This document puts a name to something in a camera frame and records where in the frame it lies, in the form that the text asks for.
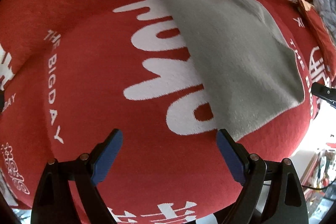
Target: folded gray fabric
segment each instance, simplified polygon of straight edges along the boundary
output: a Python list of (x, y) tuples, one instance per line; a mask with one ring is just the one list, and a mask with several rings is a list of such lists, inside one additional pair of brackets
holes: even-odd
[(256, 0), (163, 0), (235, 141), (305, 99), (295, 53)]
[(317, 12), (336, 41), (336, 0), (313, 0)]

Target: red fabric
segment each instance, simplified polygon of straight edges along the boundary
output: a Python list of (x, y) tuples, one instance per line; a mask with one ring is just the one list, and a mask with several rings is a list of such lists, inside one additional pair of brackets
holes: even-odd
[(310, 5), (304, 0), (299, 1), (300, 11), (308, 21), (313, 34), (316, 37), (317, 43), (322, 51), (324, 63), (327, 67), (327, 74), (331, 81), (336, 77), (336, 47), (330, 36), (330, 33), (325, 26), (322, 18), (317, 13), (313, 5)]
[[(123, 131), (124, 143), (98, 189), (106, 205), (120, 215), (120, 221), (150, 223), (162, 219), (157, 222), (165, 223), (180, 219), (176, 222), (179, 224), (190, 220), (186, 218), (189, 216), (200, 218), (213, 213), (237, 198), (241, 187), (233, 181), (216, 147), (209, 105), (206, 101), (198, 104), (203, 98), (203, 86), (176, 87), (193, 73), (193, 67), (184, 69), (188, 50), (148, 50), (152, 44), (147, 41), (162, 39), (157, 43), (160, 46), (160, 41), (169, 43), (165, 38), (177, 39), (178, 31), (170, 30), (171, 27), (161, 32), (146, 31), (140, 42), (147, 49), (133, 45), (139, 30), (148, 30), (154, 24), (160, 26), (161, 22), (167, 24), (171, 18), (158, 17), (157, 10), (149, 10), (146, 5), (113, 12), (139, 1), (144, 0), (0, 2), (1, 45), (11, 53), (13, 72), (18, 71), (5, 86), (5, 94), (6, 98), (12, 93), (22, 98), (3, 112), (0, 142), (8, 142), (13, 148), (19, 173), (30, 194), (12, 188), (27, 205), (32, 205), (39, 176), (49, 157), (73, 160), (91, 151), (113, 128)], [(292, 19), (294, 12), (288, 0), (258, 1), (273, 15), (289, 46), (297, 50), (305, 101), (245, 136), (240, 143), (265, 159), (281, 160), (296, 149), (316, 113), (307, 60), (317, 43), (308, 29), (293, 31), (297, 22)], [(288, 8), (288, 14), (280, 13), (283, 7)], [(141, 18), (147, 12), (147, 19)], [(62, 35), (61, 41), (53, 43), (52, 36), (58, 34)], [(33, 53), (38, 53), (38, 58), (31, 59)], [(150, 71), (146, 66), (153, 61), (161, 65)], [(146, 98), (146, 89), (139, 89), (134, 94), (142, 99), (126, 98), (127, 88), (158, 77), (156, 69), (174, 72), (164, 75), (166, 82), (157, 95)], [(173, 113), (177, 122), (181, 117), (185, 120), (176, 122), (178, 129), (174, 129), (185, 135), (171, 129), (168, 112)], [(4, 162), (0, 166), (7, 169)], [(81, 206), (78, 195), (74, 196), (77, 206)], [(164, 220), (165, 214), (143, 216), (159, 214), (160, 204), (173, 210), (187, 205), (194, 213), (187, 213), (187, 209), (176, 211), (180, 217), (170, 220)], [(134, 216), (122, 217), (124, 211)]]

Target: red bedspread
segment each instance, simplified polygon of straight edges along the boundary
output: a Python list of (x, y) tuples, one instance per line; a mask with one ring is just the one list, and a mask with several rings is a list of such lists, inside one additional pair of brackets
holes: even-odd
[[(316, 115), (311, 83), (328, 79), (296, 0), (258, 1), (297, 52), (305, 102), (240, 142), (281, 160)], [(20, 201), (32, 205), (48, 158), (73, 160), (113, 128), (124, 144), (98, 189), (118, 222), (178, 224), (235, 201), (241, 187), (216, 148), (206, 95), (175, 27), (159, 0), (0, 2), (8, 57), (0, 167)]]

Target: screw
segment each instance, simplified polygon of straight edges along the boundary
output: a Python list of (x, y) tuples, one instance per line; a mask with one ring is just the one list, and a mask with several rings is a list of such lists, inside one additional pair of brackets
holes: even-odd
[(81, 160), (87, 160), (87, 159), (89, 158), (89, 154), (88, 154), (88, 153), (83, 153), (83, 154), (81, 154), (81, 155), (79, 156), (79, 158), (80, 158)]
[(291, 165), (292, 164), (292, 161), (288, 158), (285, 158), (283, 159), (283, 162), (286, 164), (286, 165)]
[(251, 155), (250, 155), (250, 159), (251, 159), (251, 160), (259, 160), (260, 157), (259, 157), (257, 154), (251, 154)]
[(48, 160), (48, 164), (52, 165), (56, 162), (54, 158)]

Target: red pillow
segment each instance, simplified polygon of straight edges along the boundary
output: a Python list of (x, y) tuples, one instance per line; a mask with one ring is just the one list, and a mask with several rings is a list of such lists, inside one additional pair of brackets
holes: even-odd
[(299, 0), (299, 7), (300, 12), (309, 23), (317, 43), (319, 44), (323, 61), (326, 66), (325, 71), (327, 72), (330, 80), (334, 81), (336, 77), (335, 42), (312, 4), (306, 2), (305, 0)]

